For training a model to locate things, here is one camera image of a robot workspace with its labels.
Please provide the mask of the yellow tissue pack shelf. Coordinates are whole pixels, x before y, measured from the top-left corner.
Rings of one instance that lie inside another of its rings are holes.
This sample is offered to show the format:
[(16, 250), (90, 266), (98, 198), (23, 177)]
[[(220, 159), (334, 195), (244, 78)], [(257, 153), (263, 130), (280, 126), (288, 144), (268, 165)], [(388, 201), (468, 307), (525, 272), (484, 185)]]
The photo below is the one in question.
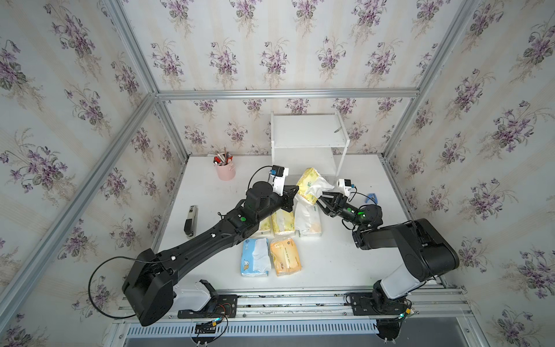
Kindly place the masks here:
[(324, 192), (335, 188), (315, 168), (307, 169), (296, 185), (299, 187), (296, 199), (307, 205), (315, 205)]

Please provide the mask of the white tissue box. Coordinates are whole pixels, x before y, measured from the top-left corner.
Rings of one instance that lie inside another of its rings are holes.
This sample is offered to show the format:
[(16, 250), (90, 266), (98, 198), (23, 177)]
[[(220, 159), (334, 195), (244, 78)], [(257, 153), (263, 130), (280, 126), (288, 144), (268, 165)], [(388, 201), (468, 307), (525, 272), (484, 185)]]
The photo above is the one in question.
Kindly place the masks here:
[(317, 205), (310, 205), (302, 199), (297, 199), (294, 218), (295, 230), (300, 237), (322, 236), (322, 224)]

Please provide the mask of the yellow green tissue pack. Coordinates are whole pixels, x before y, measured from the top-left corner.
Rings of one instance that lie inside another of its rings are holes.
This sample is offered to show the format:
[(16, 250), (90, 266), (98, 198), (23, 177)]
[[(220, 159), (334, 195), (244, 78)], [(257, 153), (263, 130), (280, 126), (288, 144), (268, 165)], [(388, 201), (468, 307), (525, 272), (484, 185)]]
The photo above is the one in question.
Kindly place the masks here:
[(272, 218), (269, 216), (264, 218), (259, 225), (258, 231), (256, 231), (251, 238), (260, 239), (260, 238), (270, 238), (273, 236), (273, 225), (272, 225)]

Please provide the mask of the orange tissue pack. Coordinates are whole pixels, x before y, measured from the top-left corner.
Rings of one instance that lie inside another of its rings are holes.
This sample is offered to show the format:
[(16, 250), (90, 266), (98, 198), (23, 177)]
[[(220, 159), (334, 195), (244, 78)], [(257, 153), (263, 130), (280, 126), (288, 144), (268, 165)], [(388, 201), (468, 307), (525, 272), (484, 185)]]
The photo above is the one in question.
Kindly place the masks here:
[(270, 254), (277, 276), (288, 276), (302, 270), (299, 251), (293, 238), (287, 237), (271, 241)]

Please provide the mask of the blue tissue pack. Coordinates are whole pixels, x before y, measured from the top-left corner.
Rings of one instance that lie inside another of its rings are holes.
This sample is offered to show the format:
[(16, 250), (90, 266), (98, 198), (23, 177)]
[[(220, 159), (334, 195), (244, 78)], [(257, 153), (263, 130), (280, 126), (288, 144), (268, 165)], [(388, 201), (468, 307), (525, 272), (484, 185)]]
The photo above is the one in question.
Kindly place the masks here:
[(266, 277), (272, 269), (269, 240), (247, 239), (242, 244), (241, 275), (243, 277)]

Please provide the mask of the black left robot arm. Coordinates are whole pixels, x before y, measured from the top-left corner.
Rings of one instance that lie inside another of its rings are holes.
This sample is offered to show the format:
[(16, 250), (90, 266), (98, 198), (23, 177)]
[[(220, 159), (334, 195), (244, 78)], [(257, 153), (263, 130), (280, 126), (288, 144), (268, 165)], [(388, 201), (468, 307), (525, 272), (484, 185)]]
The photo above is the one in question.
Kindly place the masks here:
[(241, 244), (251, 237), (260, 221), (278, 210), (291, 212), (299, 187), (286, 185), (283, 192), (273, 191), (268, 182), (256, 182), (234, 209), (221, 216), (210, 229), (167, 250), (155, 253), (147, 249), (133, 261), (122, 292), (141, 326), (147, 327), (163, 318), (173, 306), (173, 288), (197, 266), (212, 256)]

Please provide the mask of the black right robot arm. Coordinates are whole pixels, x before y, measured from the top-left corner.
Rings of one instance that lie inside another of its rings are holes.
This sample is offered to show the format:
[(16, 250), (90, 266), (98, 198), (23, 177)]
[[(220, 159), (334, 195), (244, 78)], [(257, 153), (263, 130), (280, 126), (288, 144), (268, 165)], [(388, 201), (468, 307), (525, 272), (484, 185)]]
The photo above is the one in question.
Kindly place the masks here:
[(374, 284), (369, 296), (348, 300), (355, 315), (404, 318), (411, 310), (410, 292), (460, 265), (456, 251), (426, 218), (384, 226), (379, 205), (373, 202), (357, 208), (339, 192), (325, 193), (317, 205), (325, 215), (352, 225), (351, 235), (358, 249), (396, 248), (403, 260), (395, 271)]

